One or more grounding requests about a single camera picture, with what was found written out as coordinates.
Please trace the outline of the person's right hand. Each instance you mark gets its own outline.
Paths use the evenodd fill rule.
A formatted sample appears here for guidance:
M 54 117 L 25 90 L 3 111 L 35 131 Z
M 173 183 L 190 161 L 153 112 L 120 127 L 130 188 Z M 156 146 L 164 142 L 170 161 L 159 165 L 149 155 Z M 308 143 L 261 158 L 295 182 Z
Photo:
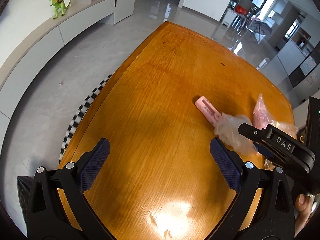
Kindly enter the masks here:
M 304 226 L 308 223 L 309 217 L 312 212 L 313 198 L 300 194 L 295 203 L 295 208 L 300 212 L 295 220 L 295 237 L 303 230 Z

